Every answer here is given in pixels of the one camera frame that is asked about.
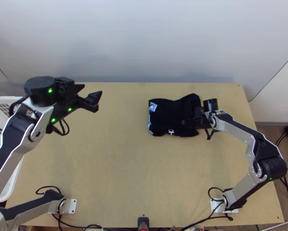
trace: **metal rod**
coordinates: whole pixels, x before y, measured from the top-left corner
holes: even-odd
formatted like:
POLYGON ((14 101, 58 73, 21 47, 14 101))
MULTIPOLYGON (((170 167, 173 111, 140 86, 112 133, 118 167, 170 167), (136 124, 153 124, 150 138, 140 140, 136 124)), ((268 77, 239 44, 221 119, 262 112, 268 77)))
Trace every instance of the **metal rod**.
POLYGON ((274 228, 277 228, 277 227, 280 227, 280 226, 283 226, 283 225, 286 225, 286 224, 288 224, 288 221, 286 221, 284 223, 281 223, 281 224, 274 225, 274 226, 272 226, 270 228, 261 229, 260 231, 267 231, 267 230, 274 229, 274 228))

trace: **wooden table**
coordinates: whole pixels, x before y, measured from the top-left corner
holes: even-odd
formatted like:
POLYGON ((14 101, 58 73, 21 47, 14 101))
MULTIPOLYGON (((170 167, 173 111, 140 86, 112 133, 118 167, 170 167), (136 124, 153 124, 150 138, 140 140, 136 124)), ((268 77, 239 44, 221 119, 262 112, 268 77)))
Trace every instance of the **wooden table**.
MULTIPOLYGON (((103 90, 100 109, 80 109, 66 118, 70 134, 46 135, 27 153, 7 206, 38 198, 35 190, 58 186, 78 200, 76 213, 63 220, 74 225, 136 227, 147 216, 151 227, 182 227, 210 213, 207 190, 233 187, 248 172, 246 145, 225 132, 206 140, 152 136, 147 128, 148 100, 179 99, 196 93, 217 98, 219 109, 255 129, 242 86, 216 83, 87 83, 81 96, 103 90)), ((205 226, 283 222, 274 184, 265 185, 233 214, 205 226)), ((57 226, 51 215, 30 222, 57 226)))

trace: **white plastic basket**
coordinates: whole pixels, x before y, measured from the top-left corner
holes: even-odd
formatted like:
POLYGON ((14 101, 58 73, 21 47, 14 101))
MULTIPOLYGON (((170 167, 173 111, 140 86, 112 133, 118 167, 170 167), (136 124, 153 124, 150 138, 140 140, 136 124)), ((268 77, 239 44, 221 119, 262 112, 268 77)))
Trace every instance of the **white plastic basket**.
MULTIPOLYGON (((5 127, 5 124, 9 118, 8 115, 8 108, 9 106, 15 102, 16 100, 20 99, 21 97, 15 96, 1 96, 0 97, 0 144, 1 144, 1 134, 5 127)), ((22 164, 22 160, 19 162, 17 168, 14 170, 12 176, 10 177, 9 181, 5 185, 1 195, 0 195, 0 202, 6 201, 9 197, 11 197, 13 190, 15 188, 16 180, 20 171, 20 167, 22 164)))

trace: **wooden floor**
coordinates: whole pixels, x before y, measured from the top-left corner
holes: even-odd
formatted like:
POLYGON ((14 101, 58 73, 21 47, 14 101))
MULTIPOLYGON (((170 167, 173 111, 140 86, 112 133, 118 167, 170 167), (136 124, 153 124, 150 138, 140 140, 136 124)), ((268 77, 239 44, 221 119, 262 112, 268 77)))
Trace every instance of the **wooden floor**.
MULTIPOLYGON (((283 127, 280 126, 257 126, 258 131, 262 132, 268 140, 275 143, 276 140, 281 136, 281 134, 284 131, 283 127)), ((279 146, 279 149, 281 151, 281 154, 283 155, 283 158, 285 159, 287 166, 288 166, 288 138, 284 138, 279 146)), ((280 180, 274 181, 277 195, 281 204, 281 208, 283 211, 284 219, 285 221, 288 221, 288 196, 286 188, 284 187, 283 183, 280 180)), ((258 225, 258 228, 265 229, 268 227, 271 227, 275 224, 265 224, 265 225, 258 225)), ((258 231, 256 225, 248 225, 248 226, 216 226, 216 227, 205 227, 205 229, 209 231, 213 230, 224 230, 224 231, 258 231)), ((58 231, 58 228, 50 228, 50 227, 34 227, 34 231, 58 231)), ((76 231, 79 229, 73 229, 73 228, 63 228, 64 231, 76 231)), ((136 231, 136 228, 134 229, 112 229, 112 231, 126 231, 126 230, 133 230, 136 231)), ((153 228, 151 231, 167 231, 167 228, 158 229, 153 228)), ((272 229, 273 231, 288 231, 288 224, 272 229)))

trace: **white panel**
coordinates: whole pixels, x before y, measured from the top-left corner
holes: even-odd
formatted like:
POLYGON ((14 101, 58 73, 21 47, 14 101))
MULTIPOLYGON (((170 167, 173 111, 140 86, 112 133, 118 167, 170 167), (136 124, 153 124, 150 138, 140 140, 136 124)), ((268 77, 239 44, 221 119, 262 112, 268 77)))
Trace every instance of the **white panel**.
POLYGON ((257 122, 288 122, 288 63, 249 105, 257 122))
POLYGON ((237 82, 251 99, 287 60, 288 0, 0 0, 17 82, 237 82))

